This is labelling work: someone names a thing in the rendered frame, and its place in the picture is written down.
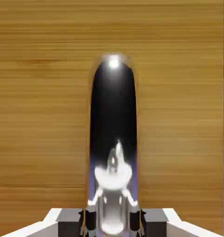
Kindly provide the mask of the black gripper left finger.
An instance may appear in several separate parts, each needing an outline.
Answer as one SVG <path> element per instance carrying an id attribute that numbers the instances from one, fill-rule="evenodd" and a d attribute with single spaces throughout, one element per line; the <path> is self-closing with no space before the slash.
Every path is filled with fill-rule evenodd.
<path id="1" fill-rule="evenodd" d="M 83 209 L 52 208 L 42 221 L 1 237 L 83 237 Z"/>

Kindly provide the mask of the light wood cabinet door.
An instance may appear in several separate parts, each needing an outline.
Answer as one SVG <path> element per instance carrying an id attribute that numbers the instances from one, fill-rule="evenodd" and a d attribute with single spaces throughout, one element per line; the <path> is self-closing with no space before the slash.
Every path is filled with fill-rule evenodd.
<path id="1" fill-rule="evenodd" d="M 130 57 L 139 203 L 224 232 L 224 0 L 0 0 L 0 237 L 87 201 L 91 72 Z"/>

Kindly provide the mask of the curved shiny metal door handle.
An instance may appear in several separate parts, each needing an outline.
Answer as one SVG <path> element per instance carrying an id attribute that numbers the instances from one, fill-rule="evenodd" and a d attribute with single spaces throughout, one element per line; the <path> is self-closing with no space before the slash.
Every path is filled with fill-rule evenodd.
<path id="1" fill-rule="evenodd" d="M 88 132 L 84 237 L 139 237 L 136 81 L 121 53 L 93 67 Z"/>

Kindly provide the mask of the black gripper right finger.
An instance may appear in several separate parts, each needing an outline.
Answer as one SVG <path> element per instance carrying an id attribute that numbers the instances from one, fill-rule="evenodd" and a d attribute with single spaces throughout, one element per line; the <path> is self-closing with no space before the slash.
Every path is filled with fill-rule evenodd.
<path id="1" fill-rule="evenodd" d="M 141 210 L 141 237 L 223 237 L 181 220 L 173 208 Z"/>

